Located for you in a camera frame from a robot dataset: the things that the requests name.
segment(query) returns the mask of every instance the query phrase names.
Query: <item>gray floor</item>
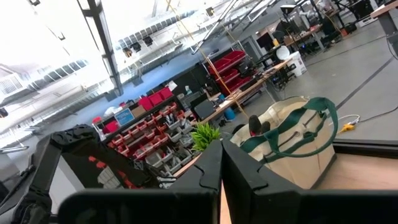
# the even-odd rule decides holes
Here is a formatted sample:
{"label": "gray floor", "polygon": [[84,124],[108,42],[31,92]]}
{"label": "gray floor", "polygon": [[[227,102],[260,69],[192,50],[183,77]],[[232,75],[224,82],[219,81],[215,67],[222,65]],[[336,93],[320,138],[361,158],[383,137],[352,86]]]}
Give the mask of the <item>gray floor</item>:
{"label": "gray floor", "polygon": [[[379,70],[370,82],[338,110],[339,117],[358,114],[362,119],[366,119],[398,105],[398,61],[391,58],[384,32],[376,21],[358,29],[327,52],[308,58],[305,62],[308,71],[291,81],[285,92],[280,95],[324,96],[338,105]],[[263,94],[244,110],[249,116],[259,115],[271,104],[270,98]],[[395,111],[378,119],[360,123],[354,131],[340,134],[338,137],[395,140],[398,135],[397,118],[398,111]],[[247,119],[239,113],[236,119],[222,130],[231,132],[241,123],[247,123]]]}

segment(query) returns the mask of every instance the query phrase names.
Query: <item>tote bag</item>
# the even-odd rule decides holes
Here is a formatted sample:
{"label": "tote bag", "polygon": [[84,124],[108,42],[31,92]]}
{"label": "tote bag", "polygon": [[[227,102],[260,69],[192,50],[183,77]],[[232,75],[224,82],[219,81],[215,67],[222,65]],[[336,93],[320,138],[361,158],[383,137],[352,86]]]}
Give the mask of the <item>tote bag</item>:
{"label": "tote bag", "polygon": [[[333,130],[325,124],[328,110]],[[338,117],[327,98],[291,97],[273,104],[259,116],[271,130],[250,137],[249,125],[231,138],[251,157],[303,189],[311,188],[331,161],[331,145],[337,134]]]}

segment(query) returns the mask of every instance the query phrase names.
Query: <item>green bag handle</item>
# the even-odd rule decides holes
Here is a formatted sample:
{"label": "green bag handle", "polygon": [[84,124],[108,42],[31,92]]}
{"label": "green bag handle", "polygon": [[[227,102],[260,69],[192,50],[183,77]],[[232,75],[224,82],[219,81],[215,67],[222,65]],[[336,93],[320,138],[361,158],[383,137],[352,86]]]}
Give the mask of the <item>green bag handle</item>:
{"label": "green bag handle", "polygon": [[[314,133],[307,132],[304,133],[304,138],[300,140],[299,142],[296,142],[292,147],[288,148],[284,152],[279,151],[278,147],[278,140],[279,140],[279,133],[284,133],[285,131],[289,130],[290,128],[293,128],[296,124],[299,123],[300,118],[304,115],[306,110],[315,110],[315,111],[325,111],[328,110],[331,116],[331,119],[333,121],[333,132],[330,136],[330,139],[320,148],[313,152],[305,153],[305,154],[293,154],[297,149],[299,149],[301,146],[310,143],[315,140],[315,137],[318,135],[318,132],[322,129],[323,125],[325,124],[326,121],[326,114],[322,113],[322,121],[316,128],[316,131]],[[262,136],[254,136],[245,141],[241,145],[241,149],[246,151],[247,153],[251,152],[254,150],[258,145],[268,141],[269,146],[271,148],[271,151],[275,153],[274,156],[270,156],[268,158],[265,158],[266,162],[272,162],[277,159],[280,159],[282,157],[295,157],[295,158],[301,158],[301,157],[308,157],[308,156],[313,156],[315,154],[318,154],[319,152],[322,152],[325,150],[335,139],[337,135],[337,130],[338,130],[338,117],[337,117],[337,112],[335,108],[335,104],[330,101],[327,98],[323,97],[316,97],[310,99],[304,106],[302,106],[299,109],[293,110],[288,117],[278,126],[278,128],[275,128],[273,130],[270,130],[266,133],[264,133]]]}
{"label": "green bag handle", "polygon": [[291,114],[288,116],[287,119],[285,119],[284,122],[286,122],[288,124],[289,123],[297,124],[301,115],[303,115],[305,110],[325,111],[326,109],[329,111],[330,117],[333,121],[333,132],[332,132],[329,140],[327,140],[327,142],[323,146],[319,147],[317,150],[315,150],[313,152],[308,152],[308,153],[304,153],[304,154],[293,154],[294,151],[299,149],[304,144],[307,144],[307,143],[315,140],[315,137],[318,135],[318,132],[322,129],[323,125],[325,124],[326,114],[323,114],[322,122],[318,125],[317,130],[314,133],[312,133],[312,132],[305,133],[303,135],[304,138],[302,140],[300,140],[299,142],[296,142],[292,147],[288,148],[284,152],[280,152],[279,147],[278,147],[279,131],[280,131],[279,128],[275,128],[273,130],[266,132],[264,134],[264,137],[268,140],[271,151],[273,153],[275,153],[276,155],[278,155],[279,157],[302,158],[302,157],[308,157],[308,156],[313,156],[315,154],[318,154],[318,153],[322,152],[323,150],[325,150],[327,147],[329,147],[330,144],[335,139],[335,137],[337,135],[337,131],[338,131],[338,117],[337,117],[336,107],[335,107],[335,104],[332,101],[330,101],[329,99],[323,98],[323,97],[316,97],[316,98],[310,99],[307,102],[307,104],[305,104],[302,108],[291,112]]}

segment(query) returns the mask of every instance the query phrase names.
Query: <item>potted plant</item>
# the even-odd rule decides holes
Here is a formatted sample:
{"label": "potted plant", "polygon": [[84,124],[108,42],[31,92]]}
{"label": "potted plant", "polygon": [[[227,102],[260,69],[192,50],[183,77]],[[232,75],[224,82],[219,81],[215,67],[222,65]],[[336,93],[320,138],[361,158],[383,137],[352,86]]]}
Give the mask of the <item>potted plant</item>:
{"label": "potted plant", "polygon": [[219,139],[221,137],[220,129],[206,124],[198,124],[195,131],[192,132],[193,137],[193,149],[196,151],[203,152],[212,140]]}

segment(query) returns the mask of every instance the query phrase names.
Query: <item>white cable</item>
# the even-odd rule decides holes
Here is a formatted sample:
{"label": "white cable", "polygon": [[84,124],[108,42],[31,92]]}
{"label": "white cable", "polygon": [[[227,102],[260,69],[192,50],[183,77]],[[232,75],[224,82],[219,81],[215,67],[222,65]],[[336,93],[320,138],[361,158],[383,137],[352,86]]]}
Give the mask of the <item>white cable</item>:
{"label": "white cable", "polygon": [[358,115],[358,114],[350,114],[350,115],[346,115],[346,116],[342,116],[342,117],[338,118],[338,121],[341,120],[341,119],[344,119],[344,118],[350,118],[350,117],[352,117],[352,116],[355,116],[356,119],[353,120],[353,121],[351,121],[351,122],[349,122],[349,124],[356,124],[356,123],[359,122],[359,119],[361,119],[361,116]]}

